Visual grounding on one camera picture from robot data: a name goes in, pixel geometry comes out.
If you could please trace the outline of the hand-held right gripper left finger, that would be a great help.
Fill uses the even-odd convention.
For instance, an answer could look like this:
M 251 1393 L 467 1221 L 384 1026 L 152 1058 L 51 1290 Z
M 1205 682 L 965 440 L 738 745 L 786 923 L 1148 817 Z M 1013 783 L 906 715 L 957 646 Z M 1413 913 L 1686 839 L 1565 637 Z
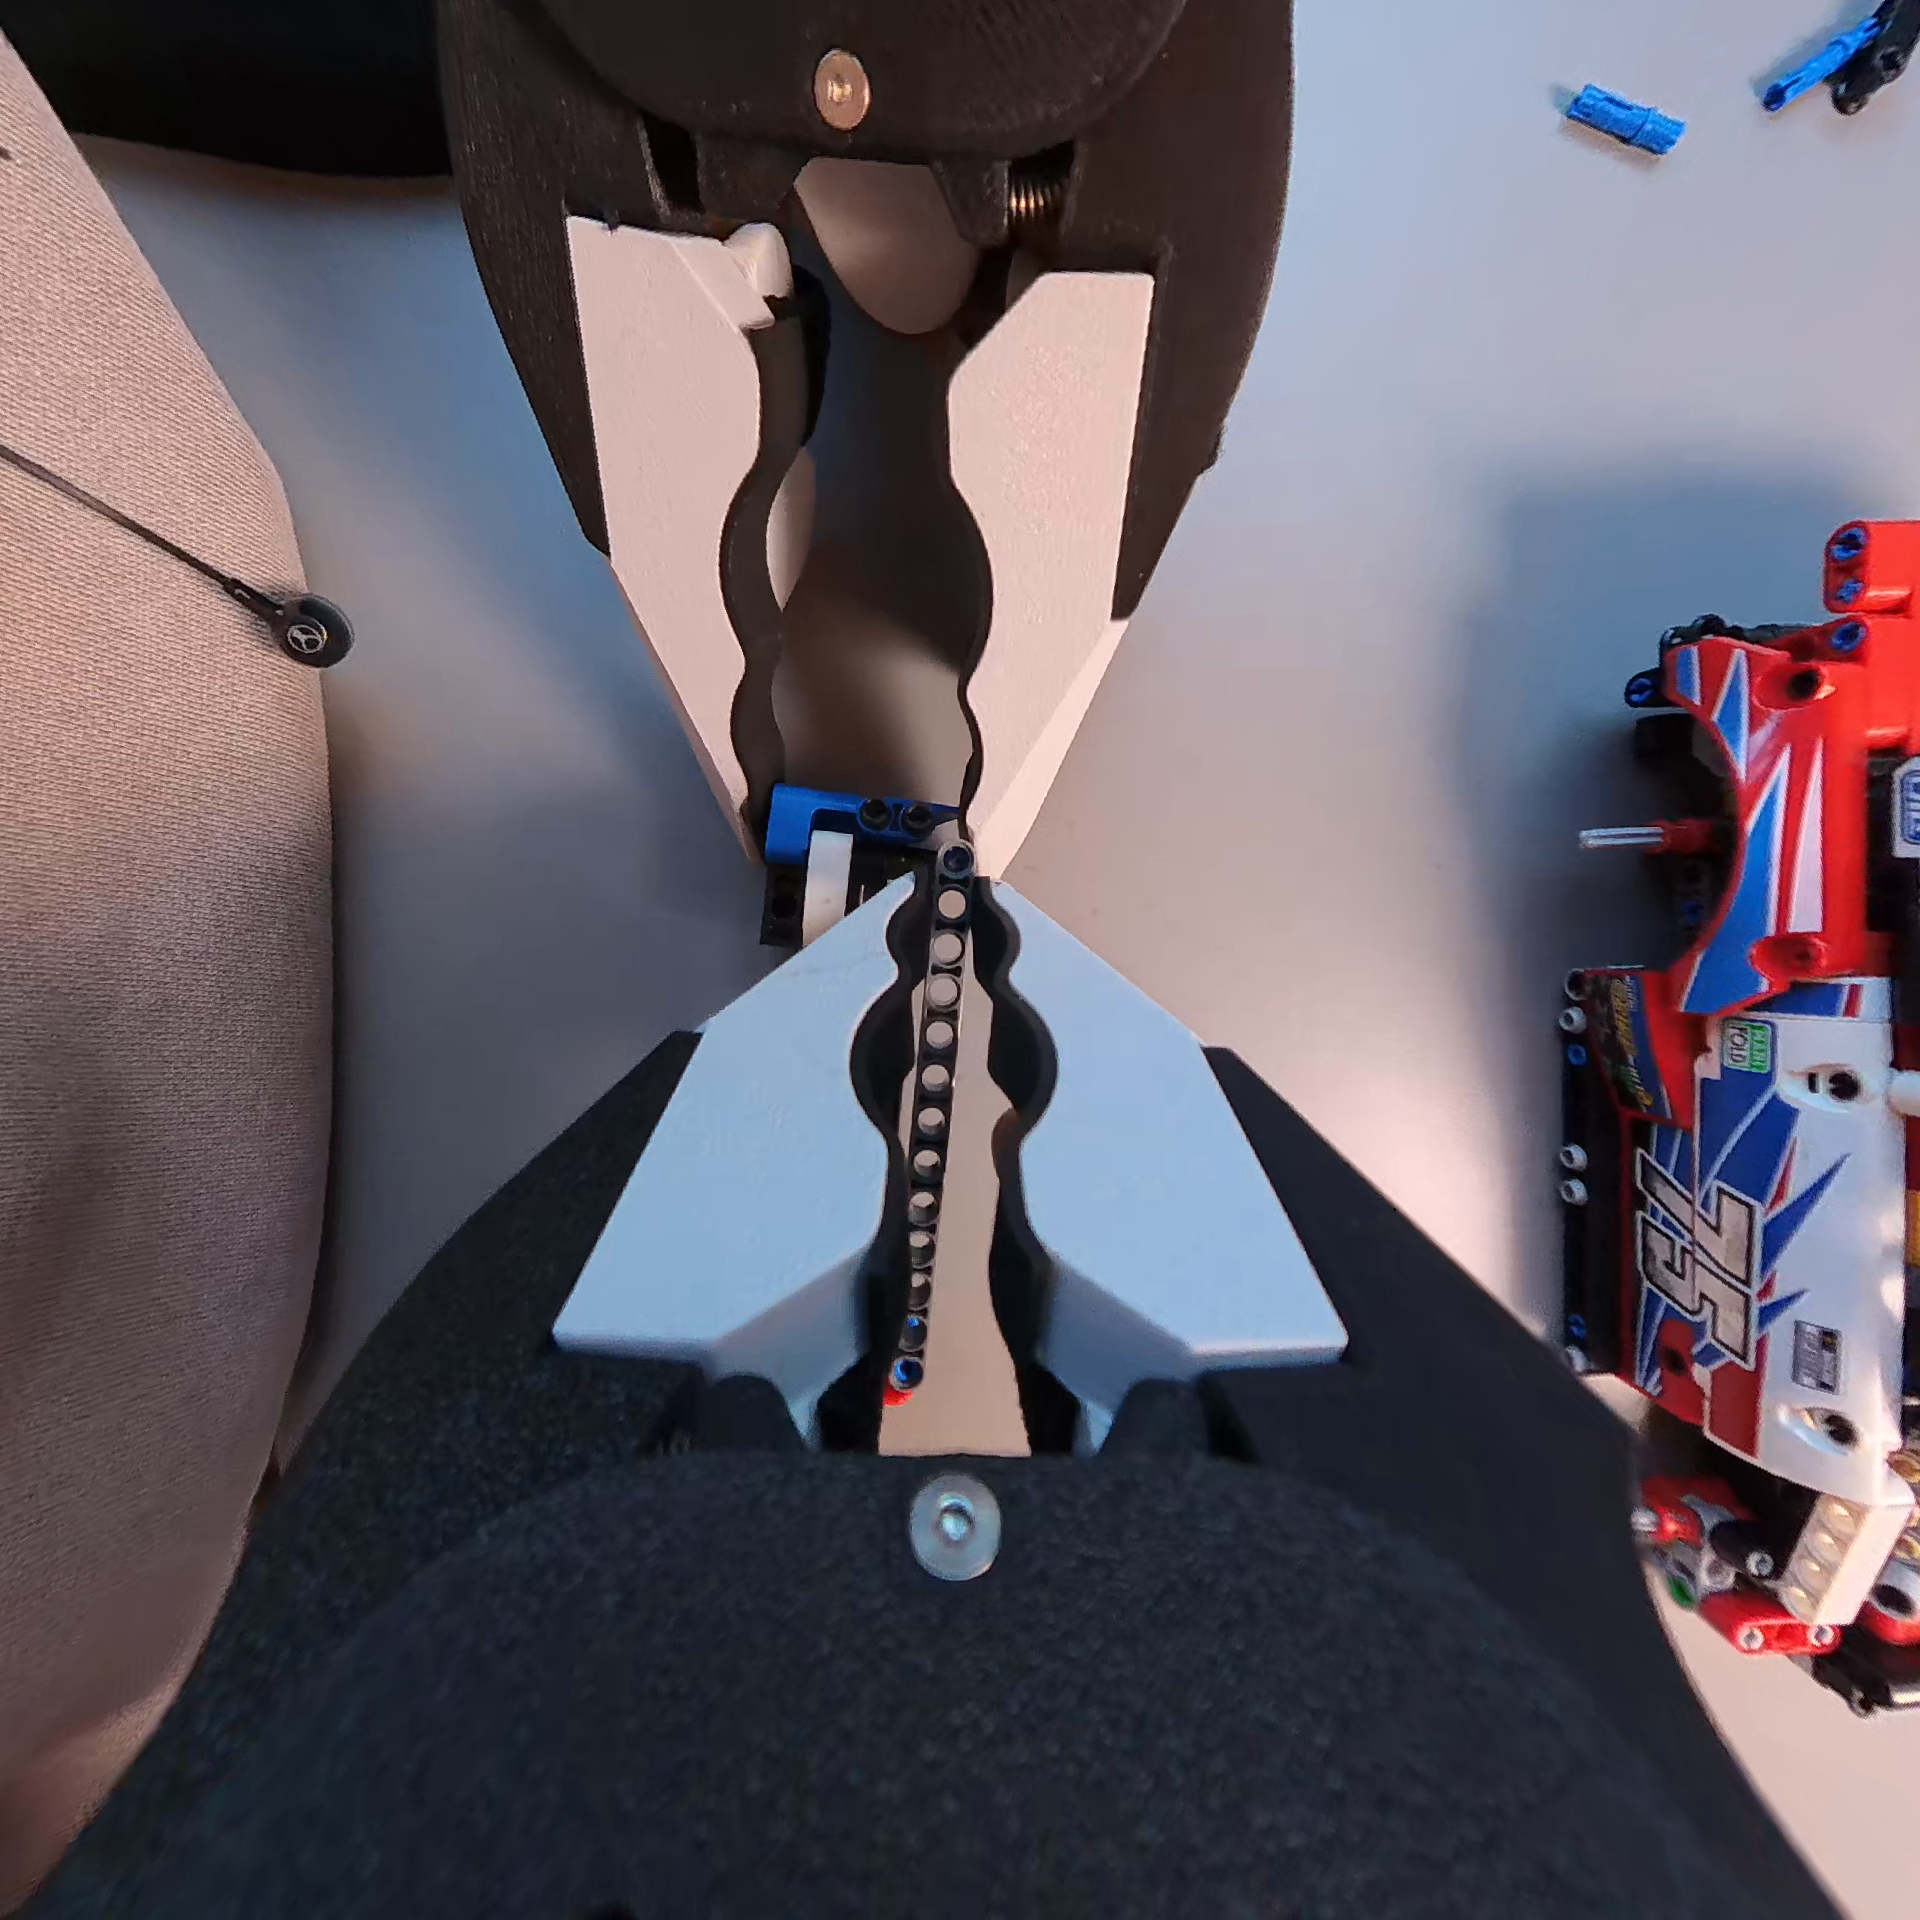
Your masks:
M 559 1310 L 563 1349 L 766 1379 L 821 1438 L 821 1393 L 866 1349 L 856 1274 L 887 1169 L 852 1049 L 899 986 L 887 927 L 912 895 L 887 885 L 703 1026 Z

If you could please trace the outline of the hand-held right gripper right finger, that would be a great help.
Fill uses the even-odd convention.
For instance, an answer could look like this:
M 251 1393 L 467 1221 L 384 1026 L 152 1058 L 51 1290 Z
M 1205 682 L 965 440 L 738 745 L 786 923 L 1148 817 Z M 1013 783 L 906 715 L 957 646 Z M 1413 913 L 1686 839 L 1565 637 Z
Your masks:
M 1139 1381 L 1337 1361 L 1348 1332 L 1201 1041 L 1009 885 L 981 895 L 999 1179 L 989 1293 L 1034 1452 Z

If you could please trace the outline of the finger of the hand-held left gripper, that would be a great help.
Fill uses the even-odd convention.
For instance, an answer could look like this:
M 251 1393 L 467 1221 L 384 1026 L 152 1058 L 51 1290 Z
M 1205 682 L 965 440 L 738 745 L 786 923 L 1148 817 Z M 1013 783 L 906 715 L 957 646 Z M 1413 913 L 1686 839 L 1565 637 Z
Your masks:
M 976 730 L 976 865 L 1002 878 L 1118 654 L 1148 274 L 1042 274 L 963 357 L 947 453 L 989 565 L 963 689 Z
M 571 215 L 566 232 L 612 569 L 757 854 L 785 777 L 785 596 L 813 504 L 790 249 L 766 221 L 709 237 Z

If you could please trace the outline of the long grey lego beam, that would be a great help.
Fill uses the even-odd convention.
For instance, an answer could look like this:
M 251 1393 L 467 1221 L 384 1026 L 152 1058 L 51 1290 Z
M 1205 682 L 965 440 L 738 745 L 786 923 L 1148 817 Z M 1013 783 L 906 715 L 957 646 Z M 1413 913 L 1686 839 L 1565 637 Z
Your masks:
M 906 1145 L 906 1257 L 907 1295 L 887 1367 L 921 1388 L 931 1332 L 934 1268 L 952 1134 L 957 1041 L 963 1032 L 965 966 L 973 958 L 976 858 L 950 837 L 931 858 L 931 933 L 918 988 L 918 1049 L 902 1110 Z

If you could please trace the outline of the black lego spoiler assembly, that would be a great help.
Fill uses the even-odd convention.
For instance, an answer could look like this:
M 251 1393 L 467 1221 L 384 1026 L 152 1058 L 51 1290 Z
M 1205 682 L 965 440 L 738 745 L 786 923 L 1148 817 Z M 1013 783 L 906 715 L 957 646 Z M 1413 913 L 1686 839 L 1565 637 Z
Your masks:
M 882 1233 L 874 1253 L 879 1306 L 869 1311 L 879 1353 L 869 1366 L 879 1381 L 879 1408 L 907 1295 L 902 1110 L 918 1049 L 918 988 L 931 933 L 931 858 L 950 837 L 963 837 L 952 805 L 796 783 L 774 786 L 763 828 L 763 943 L 807 946 L 863 903 L 872 903 L 890 880 L 913 885 L 912 898 L 902 900 L 902 913 L 887 922 L 899 986 L 882 997 L 874 1041 L 866 1055 L 856 1055 L 856 1088 L 879 1095 L 874 1115 L 890 1123 L 902 1155 L 902 1221 Z

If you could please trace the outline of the blue lego pin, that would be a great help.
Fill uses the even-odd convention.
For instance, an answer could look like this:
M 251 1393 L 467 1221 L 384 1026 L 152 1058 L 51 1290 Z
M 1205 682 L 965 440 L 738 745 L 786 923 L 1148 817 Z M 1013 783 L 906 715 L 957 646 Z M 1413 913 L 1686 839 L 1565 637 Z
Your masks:
M 1686 138 L 1681 118 L 1628 100 L 1600 84 L 1572 90 L 1565 100 L 1565 118 L 1645 155 L 1670 155 Z

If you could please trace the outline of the red white blue lego car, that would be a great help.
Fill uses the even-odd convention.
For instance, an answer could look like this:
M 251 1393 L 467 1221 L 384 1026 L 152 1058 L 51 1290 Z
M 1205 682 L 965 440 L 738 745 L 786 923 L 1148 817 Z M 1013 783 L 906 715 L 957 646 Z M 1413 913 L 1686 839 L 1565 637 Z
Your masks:
M 1623 702 L 1666 814 L 1588 828 L 1679 954 L 1565 986 L 1565 1349 L 1642 1393 L 1632 1531 L 1745 1654 L 1917 1708 L 1917 519 L 1822 618 L 1698 618 Z

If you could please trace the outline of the black wrist rest pad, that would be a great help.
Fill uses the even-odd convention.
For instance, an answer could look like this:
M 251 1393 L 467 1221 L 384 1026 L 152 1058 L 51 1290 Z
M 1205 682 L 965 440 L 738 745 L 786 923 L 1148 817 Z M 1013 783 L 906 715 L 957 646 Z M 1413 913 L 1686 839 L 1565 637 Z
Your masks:
M 318 177 L 447 177 L 430 4 L 2 4 L 70 130 Z

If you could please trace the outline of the black connector with blue pin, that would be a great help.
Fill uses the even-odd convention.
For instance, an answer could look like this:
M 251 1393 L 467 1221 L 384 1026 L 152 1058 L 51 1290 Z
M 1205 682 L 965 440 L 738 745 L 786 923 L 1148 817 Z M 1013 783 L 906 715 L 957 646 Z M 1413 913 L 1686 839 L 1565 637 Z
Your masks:
M 1822 41 L 1797 68 L 1775 75 L 1761 90 L 1765 114 L 1792 100 L 1830 90 L 1838 114 L 1859 114 L 1875 96 L 1902 80 L 1917 58 L 1917 4 L 1879 4 L 1872 15 Z

